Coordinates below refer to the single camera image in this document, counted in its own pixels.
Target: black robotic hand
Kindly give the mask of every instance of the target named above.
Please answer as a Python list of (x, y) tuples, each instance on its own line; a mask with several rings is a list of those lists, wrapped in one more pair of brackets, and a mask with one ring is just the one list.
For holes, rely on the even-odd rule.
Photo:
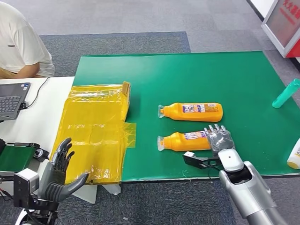
[(87, 181), (88, 173), (81, 174), (70, 184), (65, 185), (66, 172), (74, 151), (68, 151), (72, 147), (71, 138), (61, 142), (54, 152), (52, 161), (47, 164), (38, 189), (39, 199), (61, 202), (75, 191), (82, 187)]

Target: white t-shirt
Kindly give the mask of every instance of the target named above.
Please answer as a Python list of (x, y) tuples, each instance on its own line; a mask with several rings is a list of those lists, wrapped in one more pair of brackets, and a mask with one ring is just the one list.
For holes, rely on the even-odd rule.
[(20, 12), (0, 2), (0, 67), (17, 73), (37, 62), (38, 75), (54, 75), (52, 57), (41, 38)]

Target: robotic arm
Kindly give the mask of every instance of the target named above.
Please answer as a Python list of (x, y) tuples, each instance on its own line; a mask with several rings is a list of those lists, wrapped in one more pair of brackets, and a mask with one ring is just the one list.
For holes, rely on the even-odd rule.
[[(71, 138), (66, 138), (47, 162), (41, 183), (38, 173), (25, 169), (14, 175), (14, 205), (24, 208), (17, 225), (54, 225), (59, 202), (63, 201), (85, 184), (88, 173), (65, 185), (66, 173), (74, 151)], [(38, 189), (38, 196), (32, 195)]]
[(252, 163), (240, 159), (229, 131), (217, 124), (216, 128), (209, 127), (205, 131), (214, 157), (196, 157), (186, 152), (183, 155), (186, 164), (200, 169), (222, 165), (224, 170), (219, 171), (219, 179), (240, 215), (250, 225), (287, 225), (278, 213), (271, 190), (262, 176)]

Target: yellow plastic bag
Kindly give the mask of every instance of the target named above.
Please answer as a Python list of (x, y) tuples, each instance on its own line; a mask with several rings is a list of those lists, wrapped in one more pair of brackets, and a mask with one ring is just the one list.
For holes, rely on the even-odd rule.
[(125, 123), (130, 84), (75, 86), (66, 101), (52, 155), (72, 138), (66, 183), (90, 173), (90, 183), (118, 183), (125, 150), (135, 147), (136, 125)]

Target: green plastic tube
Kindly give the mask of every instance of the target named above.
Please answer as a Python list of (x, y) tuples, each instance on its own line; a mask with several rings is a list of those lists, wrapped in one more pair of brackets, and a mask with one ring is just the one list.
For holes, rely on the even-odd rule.
[(280, 95), (279, 95), (275, 101), (272, 103), (272, 106), (274, 108), (280, 108), (292, 94), (296, 92), (298, 88), (300, 88), (300, 80), (295, 79), (289, 83), (286, 89), (284, 89)]

